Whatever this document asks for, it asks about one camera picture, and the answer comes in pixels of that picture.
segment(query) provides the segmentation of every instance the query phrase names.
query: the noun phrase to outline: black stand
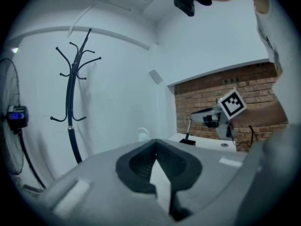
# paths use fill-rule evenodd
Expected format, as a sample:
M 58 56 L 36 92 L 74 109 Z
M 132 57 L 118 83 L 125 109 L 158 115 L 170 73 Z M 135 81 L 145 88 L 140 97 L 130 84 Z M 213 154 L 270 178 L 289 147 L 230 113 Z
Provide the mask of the black stand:
M 75 131 L 74 131 L 74 126 L 73 126 L 73 121 L 72 120 L 75 120 L 75 121 L 82 121 L 84 119 L 86 119 L 86 117 L 83 117 L 81 119 L 75 119 L 74 118 L 74 115 L 73 115 L 73 97 L 74 97 L 74 87 L 75 87 L 75 81 L 76 81 L 76 78 L 78 78 L 79 80 L 86 80 L 87 78 L 80 78 L 79 75 L 78 75 L 78 72 L 80 71 L 80 69 L 91 63 L 91 62 L 94 62 L 96 60 L 99 60 L 99 59 L 102 59 L 101 57 L 99 58 L 96 58 L 96 59 L 93 59 L 91 61 L 88 61 L 84 64 L 82 64 L 81 66 L 79 65 L 80 64 L 80 60 L 83 56 L 83 54 L 85 52 L 91 52 L 91 53 L 95 53 L 94 51 L 91 51 L 91 50 L 85 50 L 84 51 L 84 47 L 86 45 L 86 42 L 88 41 L 88 36 L 91 32 L 91 28 L 89 29 L 89 32 L 86 36 L 86 39 L 83 43 L 83 45 L 81 46 L 81 48 L 79 49 L 79 47 L 74 44 L 74 43 L 71 43 L 72 45 L 74 45 L 77 49 L 77 53 L 76 53 L 76 56 L 75 56 L 75 59 L 74 59 L 74 62 L 73 64 L 70 64 L 69 60 L 66 58 L 66 56 L 59 50 L 58 47 L 56 47 L 56 50 L 64 57 L 64 59 L 68 62 L 68 65 L 69 65 L 69 74 L 68 75 L 65 75 L 65 74 L 62 74 L 60 73 L 61 76 L 64 76 L 64 77 L 69 77 L 68 79 L 68 85 L 67 85 L 67 92 L 66 92 L 66 116 L 63 120 L 58 120 L 54 117 L 50 117 L 51 120 L 54 120 L 54 121 L 58 121 L 58 122 L 63 122 L 65 121 L 67 118 L 68 118 L 68 133 L 69 133 L 69 139 L 70 139 L 70 143 L 71 143 L 71 147 L 72 147 L 72 150 L 73 150 L 73 153 L 74 153 L 74 156 L 75 156 L 75 159 L 76 159 L 76 162 L 77 163 L 80 163 L 82 162 L 82 159 L 81 159 L 81 156 L 80 156 L 80 153 L 79 153 L 79 148 L 77 146 L 77 142 L 76 142 L 76 137 L 75 137 Z

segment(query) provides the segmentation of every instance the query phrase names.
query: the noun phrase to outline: black camera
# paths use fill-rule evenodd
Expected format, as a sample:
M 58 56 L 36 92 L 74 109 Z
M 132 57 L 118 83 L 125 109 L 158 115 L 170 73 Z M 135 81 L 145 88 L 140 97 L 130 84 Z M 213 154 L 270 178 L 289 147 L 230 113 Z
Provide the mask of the black camera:
M 195 13 L 194 0 L 174 0 L 174 5 L 186 13 L 189 17 L 193 17 Z

